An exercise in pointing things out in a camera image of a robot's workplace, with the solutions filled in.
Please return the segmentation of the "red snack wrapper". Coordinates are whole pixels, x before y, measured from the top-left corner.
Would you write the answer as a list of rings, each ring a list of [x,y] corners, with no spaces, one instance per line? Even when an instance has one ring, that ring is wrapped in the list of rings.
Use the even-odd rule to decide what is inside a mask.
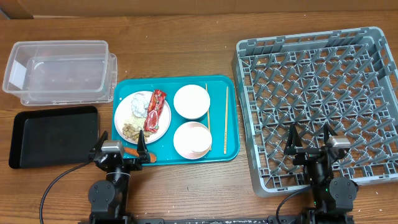
[[[161,90],[154,90],[147,108],[147,117],[144,121],[144,131],[156,133],[159,129],[159,118],[162,114],[167,94]]]

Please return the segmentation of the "white bowl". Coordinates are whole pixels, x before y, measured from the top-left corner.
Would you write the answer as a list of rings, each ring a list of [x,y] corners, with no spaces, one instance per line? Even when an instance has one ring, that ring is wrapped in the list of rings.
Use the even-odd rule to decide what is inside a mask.
[[[198,119],[206,114],[206,91],[199,85],[185,85],[174,96],[176,112],[186,119]]]

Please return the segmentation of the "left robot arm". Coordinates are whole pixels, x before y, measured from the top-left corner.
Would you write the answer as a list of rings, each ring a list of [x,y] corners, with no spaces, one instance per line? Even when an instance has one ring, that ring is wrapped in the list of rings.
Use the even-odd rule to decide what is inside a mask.
[[[107,132],[103,133],[89,153],[96,167],[106,172],[106,178],[95,182],[88,192],[90,223],[137,223],[126,207],[130,172],[142,170],[143,164],[151,162],[143,131],[139,132],[138,156],[125,159],[124,153],[122,142],[109,140]]]

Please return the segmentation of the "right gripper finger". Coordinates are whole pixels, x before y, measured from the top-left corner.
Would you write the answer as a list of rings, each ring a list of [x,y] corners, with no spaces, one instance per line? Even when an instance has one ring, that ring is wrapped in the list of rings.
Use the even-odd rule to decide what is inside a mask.
[[[337,136],[337,133],[331,128],[328,123],[323,125],[323,141],[326,146],[332,146],[331,137]]]
[[[297,132],[295,124],[292,124],[289,128],[289,134],[287,138],[287,143],[285,145],[284,154],[285,155],[296,155],[301,153],[303,145],[301,138]]]

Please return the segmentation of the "pink bowl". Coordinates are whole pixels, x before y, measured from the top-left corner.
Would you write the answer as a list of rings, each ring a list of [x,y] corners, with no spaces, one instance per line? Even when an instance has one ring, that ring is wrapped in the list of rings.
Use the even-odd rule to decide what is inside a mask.
[[[180,156],[190,160],[202,158],[211,149],[210,146],[205,152],[202,153],[194,153],[191,151],[191,147],[189,146],[188,143],[188,129],[194,126],[201,126],[207,128],[205,125],[196,121],[186,122],[177,128],[173,138],[174,148],[177,151],[177,153]]]

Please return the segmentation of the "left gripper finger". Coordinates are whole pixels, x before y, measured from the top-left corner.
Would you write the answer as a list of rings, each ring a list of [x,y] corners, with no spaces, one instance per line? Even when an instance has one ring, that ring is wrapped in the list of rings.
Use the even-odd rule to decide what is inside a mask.
[[[139,155],[139,159],[143,164],[149,164],[150,163],[150,154],[147,150],[146,142],[145,142],[145,137],[144,137],[144,131],[140,130],[139,132],[139,138],[137,141],[137,153]]]
[[[90,153],[97,153],[100,152],[102,145],[104,142],[108,139],[108,132],[104,131],[104,133],[101,135],[101,137],[97,140],[96,144],[93,146],[93,148],[90,150]]]

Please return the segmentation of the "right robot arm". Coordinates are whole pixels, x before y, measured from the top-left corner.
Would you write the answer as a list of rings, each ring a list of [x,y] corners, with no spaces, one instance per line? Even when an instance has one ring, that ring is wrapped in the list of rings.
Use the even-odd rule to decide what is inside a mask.
[[[351,149],[350,141],[338,135],[329,124],[323,125],[324,145],[319,148],[304,148],[295,125],[289,128],[284,154],[294,156],[293,165],[302,166],[309,186],[286,197],[277,207],[275,218],[282,220],[279,211],[290,198],[312,191],[314,207],[304,209],[295,217],[294,223],[353,223],[348,213],[353,210],[358,184],[346,177],[335,177],[332,165],[345,157]]]

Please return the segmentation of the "small white cup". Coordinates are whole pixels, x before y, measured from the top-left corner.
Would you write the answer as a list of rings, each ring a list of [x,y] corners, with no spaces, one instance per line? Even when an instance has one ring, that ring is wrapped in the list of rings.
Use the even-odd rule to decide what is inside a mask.
[[[188,129],[188,143],[194,153],[205,152],[212,144],[212,136],[207,128],[194,126]]]

